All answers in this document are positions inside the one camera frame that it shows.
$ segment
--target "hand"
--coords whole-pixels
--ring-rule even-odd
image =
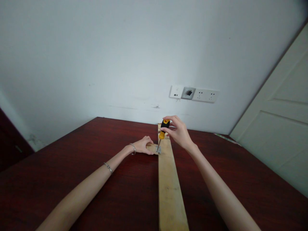
[[[177,142],[182,148],[185,150],[188,150],[191,148],[194,143],[192,139],[190,138],[186,125],[182,122],[182,120],[177,116],[166,116],[163,119],[169,119],[172,120],[170,122],[170,126],[176,127],[174,130],[171,130],[169,128],[161,128],[161,131],[167,132],[168,135],[171,135],[171,137]]]
[[[145,153],[148,155],[153,155],[154,153],[147,150],[146,145],[147,143],[153,143],[153,141],[151,140],[151,138],[149,136],[145,136],[143,137],[142,140],[139,140],[137,142],[134,143],[136,152],[141,152],[141,153]]]

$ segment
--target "yellow screwdriver handle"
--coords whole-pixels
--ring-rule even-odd
[[[163,120],[163,122],[161,123],[161,128],[162,127],[166,127],[166,128],[169,128],[169,125],[170,125],[170,120]],[[164,131],[160,131],[160,134],[158,136],[158,138],[160,138],[161,140],[163,140],[165,138],[165,133]]]

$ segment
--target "forearm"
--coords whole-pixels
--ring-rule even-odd
[[[112,171],[133,151],[131,145],[126,146],[112,157],[107,164]],[[77,185],[50,213],[37,230],[69,230],[84,209],[100,191],[110,177],[111,172],[102,165],[79,185]]]
[[[230,230],[260,230],[247,210],[193,144],[187,149],[198,166],[216,207]]]

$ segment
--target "person's left hand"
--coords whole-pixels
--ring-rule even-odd
[[[145,136],[143,137],[142,140],[139,140],[137,142],[134,143],[136,152],[141,152],[141,153],[145,153],[148,155],[153,155],[154,153],[147,150],[146,145],[147,143],[153,143],[153,141],[151,140],[151,138],[149,136]]]

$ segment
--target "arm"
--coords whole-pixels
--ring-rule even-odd
[[[161,128],[161,130],[171,135],[193,158],[228,228],[230,230],[260,230],[244,206],[200,152],[198,146],[193,143],[186,125],[180,118],[175,115],[164,117],[164,119],[172,120],[170,125],[176,129]]]
[[[147,143],[153,143],[149,136],[145,136],[142,140],[135,142],[134,146],[136,152],[153,155],[153,152],[146,149]],[[122,160],[132,152],[134,152],[133,146],[127,145],[106,163],[110,166],[112,171],[115,171]],[[69,230],[91,200],[104,186],[110,175],[111,171],[106,165],[102,165],[98,168],[62,199],[44,222],[37,228],[37,231]]]

